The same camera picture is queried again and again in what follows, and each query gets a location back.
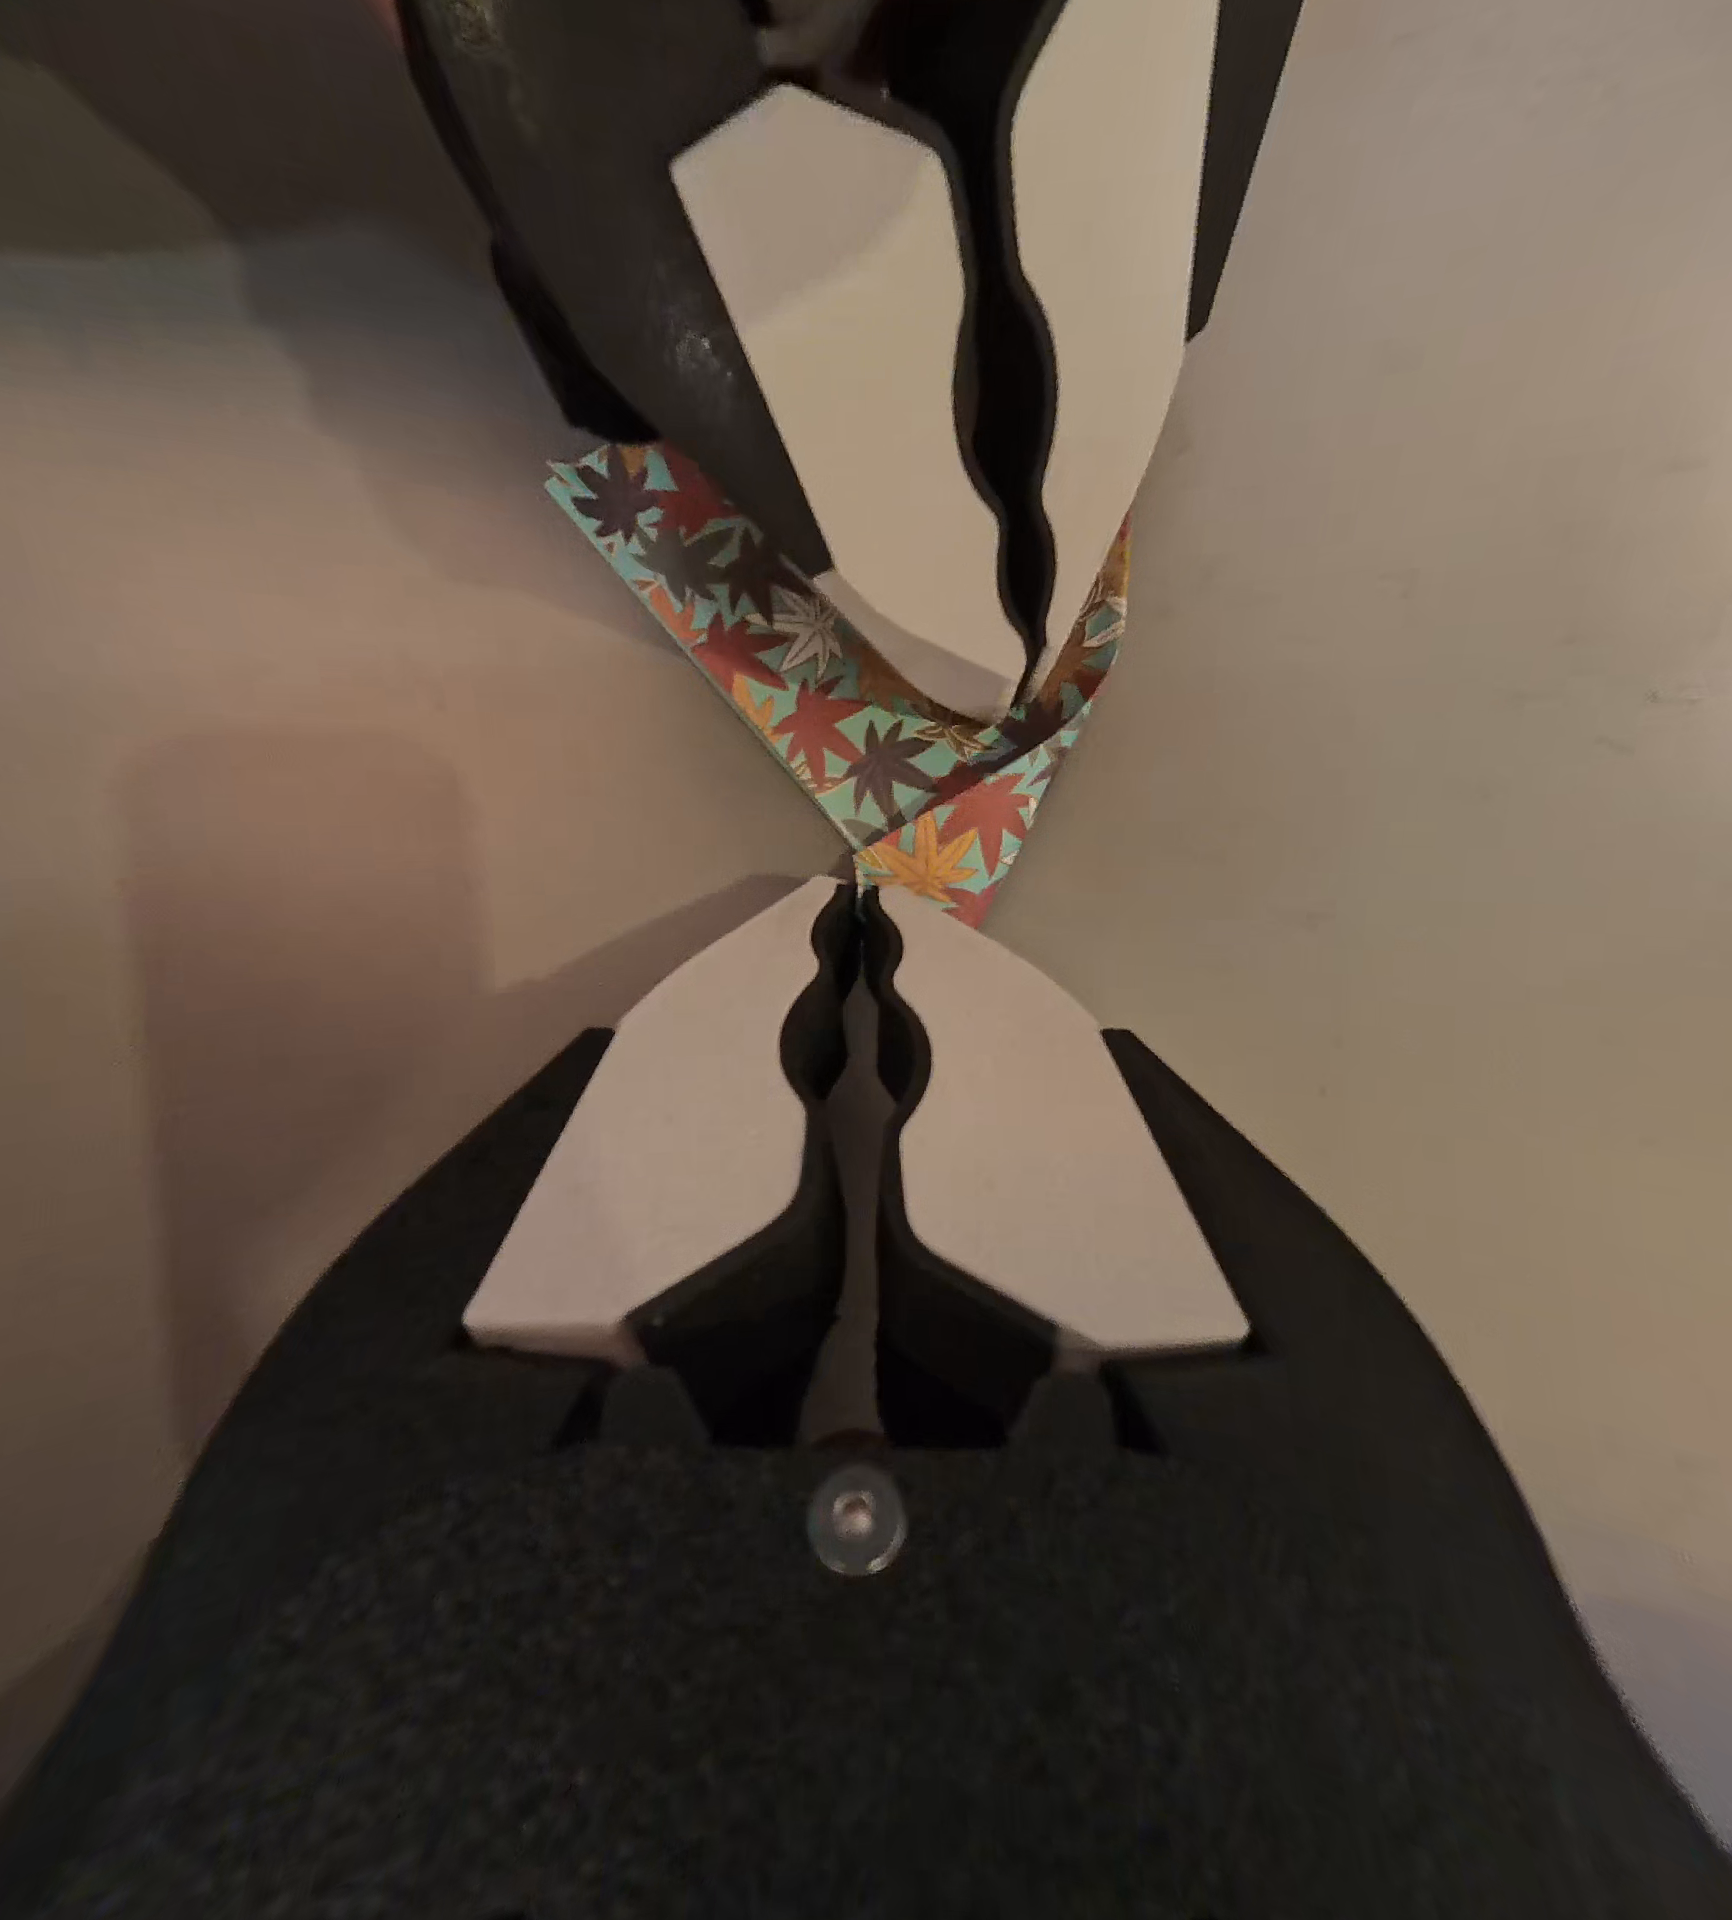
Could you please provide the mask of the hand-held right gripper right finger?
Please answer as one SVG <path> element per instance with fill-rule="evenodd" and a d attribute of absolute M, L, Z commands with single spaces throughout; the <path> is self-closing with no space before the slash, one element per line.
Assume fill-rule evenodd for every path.
<path fill-rule="evenodd" d="M 894 887 L 860 894 L 879 1016 L 879 1417 L 995 1448 L 1044 1380 L 1229 1359 L 1250 1339 L 1094 1015 Z"/>

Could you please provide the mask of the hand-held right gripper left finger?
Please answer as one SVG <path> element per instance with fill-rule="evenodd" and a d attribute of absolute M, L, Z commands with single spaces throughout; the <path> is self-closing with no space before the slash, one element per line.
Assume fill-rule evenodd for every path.
<path fill-rule="evenodd" d="M 463 1331 L 656 1369 L 721 1445 L 790 1448 L 841 1315 L 857 887 L 808 880 L 668 972 L 602 1036 Z"/>

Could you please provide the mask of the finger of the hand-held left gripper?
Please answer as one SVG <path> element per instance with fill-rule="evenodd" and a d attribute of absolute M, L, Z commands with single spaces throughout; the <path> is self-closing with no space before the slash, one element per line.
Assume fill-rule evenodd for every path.
<path fill-rule="evenodd" d="M 972 464 L 946 158 L 921 131 L 781 81 L 671 179 L 812 519 L 812 582 L 925 703 L 998 721 L 1028 645 Z"/>
<path fill-rule="evenodd" d="M 992 4 L 1012 263 L 1050 353 L 1040 510 L 1056 653 L 1157 451 L 1189 342 L 1220 6 Z"/>

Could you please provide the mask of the leaf-patterned teal origami paper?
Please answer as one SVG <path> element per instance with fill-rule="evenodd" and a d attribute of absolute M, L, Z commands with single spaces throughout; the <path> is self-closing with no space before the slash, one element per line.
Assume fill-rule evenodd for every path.
<path fill-rule="evenodd" d="M 1042 689 L 985 722 L 928 700 L 666 445 L 602 445 L 545 492 L 824 815 L 857 878 L 983 925 L 1094 716 L 1129 618 L 1119 528 Z"/>

